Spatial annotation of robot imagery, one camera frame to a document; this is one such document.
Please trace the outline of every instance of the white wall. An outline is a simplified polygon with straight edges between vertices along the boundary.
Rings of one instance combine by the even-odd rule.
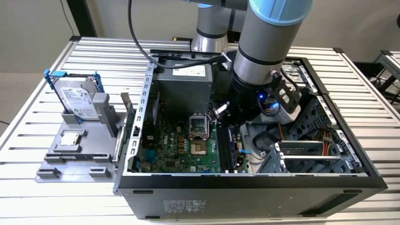
[[[108,38],[129,38],[126,0],[90,0],[97,29]],[[400,50],[396,18],[400,0],[314,0],[294,39],[296,46],[341,47],[353,60],[372,60],[381,49]],[[196,4],[181,0],[134,0],[133,26],[142,39],[190,38]]]
[[[88,0],[100,37],[130,37],[126,2]],[[76,31],[65,0],[64,6]],[[380,49],[400,50],[398,13],[400,0],[314,0],[294,45],[341,47],[353,60],[372,60]],[[196,34],[196,4],[133,0],[132,16],[140,39],[170,40]],[[69,37],[57,0],[0,0],[0,72],[41,72]]]
[[[400,0],[314,0],[293,45],[341,47],[352,60],[400,51]]]
[[[0,72],[42,72],[70,36],[58,0],[0,0]]]
[[[172,40],[196,34],[197,4],[181,0],[133,0],[132,23],[138,39]],[[88,0],[97,35],[130,38],[128,0]]]

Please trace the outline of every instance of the slatted metal table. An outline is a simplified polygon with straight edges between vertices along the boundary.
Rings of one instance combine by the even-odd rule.
[[[149,49],[189,50],[180,41],[141,41]],[[306,57],[389,189],[324,218],[242,220],[157,220],[158,224],[400,224],[400,116],[344,53],[332,48],[292,47],[289,57]],[[124,111],[118,94],[133,103],[146,60],[129,40],[81,38],[70,41],[50,70],[101,74],[109,102]],[[0,224],[113,224],[137,221],[113,183],[36,183],[36,170],[61,124],[61,104],[44,80],[0,138]]]

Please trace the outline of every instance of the label sticker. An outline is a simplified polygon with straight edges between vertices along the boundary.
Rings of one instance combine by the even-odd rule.
[[[166,213],[204,212],[206,200],[164,200]]]
[[[61,91],[73,114],[84,120],[98,119],[88,91],[82,88],[69,87],[62,87]]]
[[[205,66],[193,66],[182,69],[173,69],[172,75],[174,76],[205,76]]]

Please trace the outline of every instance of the open computer tower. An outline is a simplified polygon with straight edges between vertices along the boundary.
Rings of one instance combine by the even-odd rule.
[[[152,56],[182,65],[216,54]],[[210,118],[226,95],[229,70],[228,64],[174,70],[148,64],[114,181],[137,218],[325,217],[382,191],[386,185],[308,60],[286,58],[282,65],[301,91],[301,111],[280,135],[262,116],[238,132]]]

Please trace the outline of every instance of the gray floor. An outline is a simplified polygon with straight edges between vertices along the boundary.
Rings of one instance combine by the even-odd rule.
[[[33,92],[42,74],[0,73],[0,120],[9,123]],[[6,125],[0,123],[0,135]]]

